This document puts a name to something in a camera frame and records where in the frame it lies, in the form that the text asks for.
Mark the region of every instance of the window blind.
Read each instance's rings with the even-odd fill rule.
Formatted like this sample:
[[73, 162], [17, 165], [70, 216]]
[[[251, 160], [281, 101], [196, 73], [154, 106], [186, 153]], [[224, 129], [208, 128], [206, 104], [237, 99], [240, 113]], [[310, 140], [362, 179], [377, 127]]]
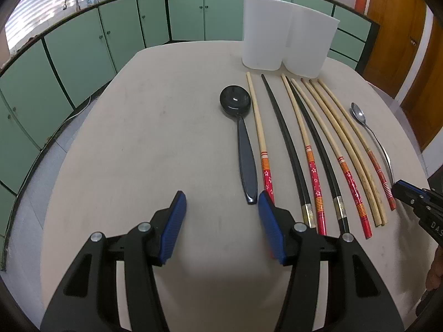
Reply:
[[[61, 11], [63, 3], [64, 0], [20, 0], [5, 25], [9, 48], [14, 47], [36, 26]], [[75, 0], [67, 0], [66, 4], [73, 6]]]

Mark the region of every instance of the white plastic cup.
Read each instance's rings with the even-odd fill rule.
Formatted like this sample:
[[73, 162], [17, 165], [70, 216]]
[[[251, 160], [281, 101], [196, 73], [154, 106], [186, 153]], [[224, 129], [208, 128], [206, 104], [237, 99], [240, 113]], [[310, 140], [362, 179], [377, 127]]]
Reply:
[[293, 74], [318, 77], [340, 21], [293, 4], [292, 24], [283, 63]]
[[280, 0], [244, 0], [242, 61], [246, 67], [280, 68], [293, 8], [294, 4]]

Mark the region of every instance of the metal spoon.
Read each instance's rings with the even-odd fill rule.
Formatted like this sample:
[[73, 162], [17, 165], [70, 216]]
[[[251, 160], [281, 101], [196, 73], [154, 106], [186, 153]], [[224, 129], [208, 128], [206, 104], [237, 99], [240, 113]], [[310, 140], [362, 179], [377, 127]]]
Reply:
[[383, 154], [385, 155], [385, 160], [388, 163], [388, 167], [389, 167], [389, 173], [391, 174], [391, 183], [394, 184], [394, 175], [392, 173], [392, 166], [391, 166], [391, 159], [388, 156], [388, 153], [386, 152], [385, 148], [382, 146], [382, 144], [380, 143], [380, 141], [378, 140], [377, 136], [375, 135], [374, 131], [372, 131], [368, 125], [366, 125], [366, 118], [365, 115], [363, 114], [363, 111], [360, 107], [358, 107], [358, 105], [356, 105], [355, 103], [351, 103], [351, 111], [352, 114], [354, 115], [354, 118], [360, 123], [362, 124], [364, 127], [366, 127], [369, 131], [372, 132], [372, 135], [374, 135], [375, 140], [377, 141], [378, 145], [380, 146]]
[[244, 194], [248, 204], [257, 203], [257, 170], [243, 117], [251, 108], [249, 93], [240, 86], [227, 86], [220, 94], [220, 104], [225, 112], [237, 119], [238, 163]]

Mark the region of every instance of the red floral chopstick tip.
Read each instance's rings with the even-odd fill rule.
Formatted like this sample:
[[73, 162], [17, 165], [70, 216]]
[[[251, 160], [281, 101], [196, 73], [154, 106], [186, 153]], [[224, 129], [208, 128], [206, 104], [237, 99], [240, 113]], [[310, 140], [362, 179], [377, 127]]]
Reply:
[[345, 175], [346, 181], [348, 182], [349, 189], [351, 190], [352, 197], [354, 199], [355, 206], [357, 207], [358, 215], [360, 217], [360, 222], [362, 224], [363, 233], [365, 238], [372, 237], [371, 225], [369, 224], [368, 215], [366, 214], [365, 206], [363, 205], [362, 198], [358, 192], [357, 185], [355, 184], [354, 178], [349, 171], [349, 167], [343, 156], [338, 158], [340, 167], [342, 168], [343, 174]]
[[385, 191], [385, 195], [388, 198], [389, 207], [391, 208], [391, 211], [393, 211], [397, 208], [397, 205], [395, 203], [395, 199], [394, 199], [394, 196], [392, 195], [391, 189], [389, 188], [389, 185], [385, 179], [385, 175], [383, 174], [383, 171], [382, 171], [380, 165], [378, 164], [377, 159], [375, 158], [372, 150], [367, 149], [366, 152], [367, 152], [369, 158], [371, 159], [372, 164], [374, 165], [375, 171], [377, 172], [380, 182], [382, 183], [383, 190]]
[[314, 189], [315, 209], [317, 210], [318, 233], [326, 236], [326, 219], [323, 206], [322, 189], [318, 180], [317, 166], [315, 165], [314, 154], [310, 145], [306, 146], [306, 156], [311, 175], [312, 188]]
[[264, 189], [267, 191], [267, 194], [274, 202], [274, 190], [272, 188], [272, 178], [271, 178], [271, 166], [269, 165], [269, 159], [267, 157], [267, 151], [263, 151], [261, 153], [261, 168], [263, 170], [263, 183]]

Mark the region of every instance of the spoon handle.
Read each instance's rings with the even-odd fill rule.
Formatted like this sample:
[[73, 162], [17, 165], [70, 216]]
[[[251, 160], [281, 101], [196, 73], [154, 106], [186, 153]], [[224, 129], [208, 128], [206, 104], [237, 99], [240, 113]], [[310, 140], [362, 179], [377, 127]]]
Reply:
[[241, 182], [248, 204], [257, 203], [257, 170], [249, 141], [246, 125], [241, 116], [237, 118], [238, 132], [238, 164], [240, 166]]

